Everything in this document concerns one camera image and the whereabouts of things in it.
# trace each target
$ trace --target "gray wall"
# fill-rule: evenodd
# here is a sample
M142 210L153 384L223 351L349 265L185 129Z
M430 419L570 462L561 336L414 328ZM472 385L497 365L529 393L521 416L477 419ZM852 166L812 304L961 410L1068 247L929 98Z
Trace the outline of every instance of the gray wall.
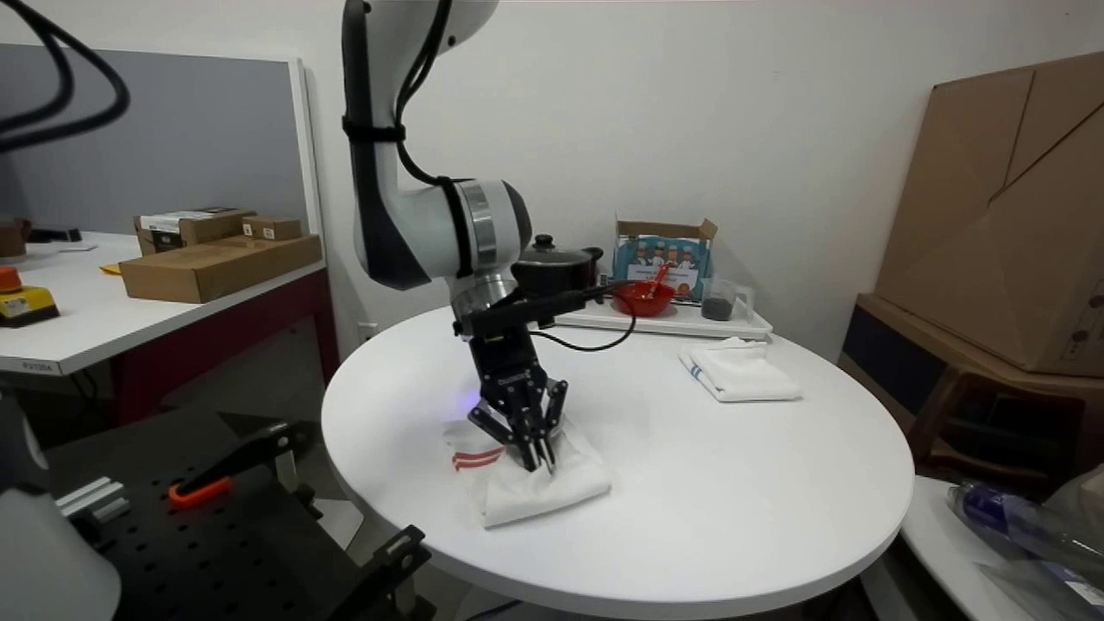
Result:
M286 63L104 50L131 86L131 110L99 129L0 156L0 213L40 228L131 232L146 210L204 203L302 213ZM98 110L111 86L72 59L65 117ZM52 96L40 48L0 44L0 113Z

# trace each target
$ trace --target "round white table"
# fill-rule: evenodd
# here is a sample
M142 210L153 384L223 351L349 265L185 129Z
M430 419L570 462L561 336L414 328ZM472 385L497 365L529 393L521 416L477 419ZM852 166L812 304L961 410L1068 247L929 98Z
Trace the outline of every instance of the round white table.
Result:
M548 377L570 379L564 416L615 489L493 532L446 446L480 393L448 310L376 334L323 393L319 430L346 487L392 527L418 524L446 571L572 614L736 617L828 592L894 541L912 451L830 363L777 336L770 359L805 400L713 404L677 359L696 342L635 334L601 356L533 342Z

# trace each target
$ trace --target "white cloth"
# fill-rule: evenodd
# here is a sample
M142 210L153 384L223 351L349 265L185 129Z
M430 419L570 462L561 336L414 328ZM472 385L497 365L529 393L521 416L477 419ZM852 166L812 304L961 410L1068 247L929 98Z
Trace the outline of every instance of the white cloth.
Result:
M483 527L556 512L609 492L606 462L570 428L556 440L556 472L544 466L529 472L468 419L455 419L446 440L455 474L480 507Z
M689 377L722 404L800 400L800 385L767 359L770 346L740 336L685 347Z

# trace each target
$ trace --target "white tabletop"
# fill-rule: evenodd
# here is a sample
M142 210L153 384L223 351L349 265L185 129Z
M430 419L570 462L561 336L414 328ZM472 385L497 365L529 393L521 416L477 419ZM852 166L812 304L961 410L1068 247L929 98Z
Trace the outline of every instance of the white tabletop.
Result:
M22 269L23 287L52 290L63 316L0 328L0 372L70 377L323 269L313 263L210 304L170 304L131 301L121 275L99 273L106 263L138 255L134 235L98 232L87 232L80 244L31 244L27 255L2 255L0 263Z
M558 332L606 342L606 332ZM894 416L830 363L777 342L800 404L713 404L677 363L692 342L638 334L602 356L538 342L570 379L564 416L609 462L609 496L483 532L446 424L477 404L448 310L346 359L323 446L359 501L418 524L446 571L532 603L606 617L730 617L816 595L896 534L912 456Z

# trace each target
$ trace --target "cable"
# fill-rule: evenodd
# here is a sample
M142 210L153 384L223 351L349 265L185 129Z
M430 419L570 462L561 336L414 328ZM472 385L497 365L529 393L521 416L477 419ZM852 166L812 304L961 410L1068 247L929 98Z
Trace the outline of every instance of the cable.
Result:
M521 607L521 601L506 601L506 603L485 607L485 610L472 614L468 621L485 621L485 617L497 617L497 614L503 614L509 607Z
M99 384L92 372L77 372L70 377L70 384L77 385L80 400L84 400L84 415L98 415L99 410Z
M40 41L45 50L48 50L48 59L55 63L58 90L55 90L55 96L45 98L40 105L31 105L31 110L23 110L23 113L2 117L2 121L0 121L0 135L2 135L2 129L14 129L14 128L23 128L23 125L37 125L37 121L65 110L70 98L72 98L72 66L70 66L63 44L58 44L33 18L27 19L27 28L37 35L37 41Z
M124 86L124 78L121 78L92 48L87 48L80 37L72 37L65 28L52 24L52 19L40 18L37 11L31 11L27 2L22 2L22 0L2 0L2 2L6 2L16 18L23 18L23 19L31 24L31 32L40 37L40 44L45 44L48 37L58 37L58 41L65 41L77 53L84 53L84 59L111 82L114 98L111 98L104 110L91 113L91 117L2 139L2 140L0 140L0 150L40 143L40 140L58 140L58 139L70 139L70 135L84 135L84 129L104 128L104 125L117 121L117 117L131 105L131 90Z
M400 96L397 96L397 110L392 110L392 128L405 128L407 104L414 98L414 93L420 90L420 82L424 82L429 72L434 70L434 59L437 59L446 28L448 28L448 12L451 12L451 0L437 0L437 12L434 12L434 19L430 19L430 28L429 28L429 35L424 35L414 63L411 63L411 72L405 76L405 86L400 86ZM424 173L424 167L414 163L407 140L397 140L397 150L400 150L405 167L407 167L414 180L420 180L420 181L429 181L429 186L443 186L437 175Z
M602 342L602 346L575 346L575 342L564 342L564 336L544 334L544 332L529 332L529 334L544 336L544 342L556 342L558 347L572 347L572 351L609 351L609 347L616 347L620 342L629 342L630 332L635 332L635 306L630 306L630 301L620 297L616 290L609 290L609 297L616 297L616 301L629 306L629 328L624 328L615 342Z

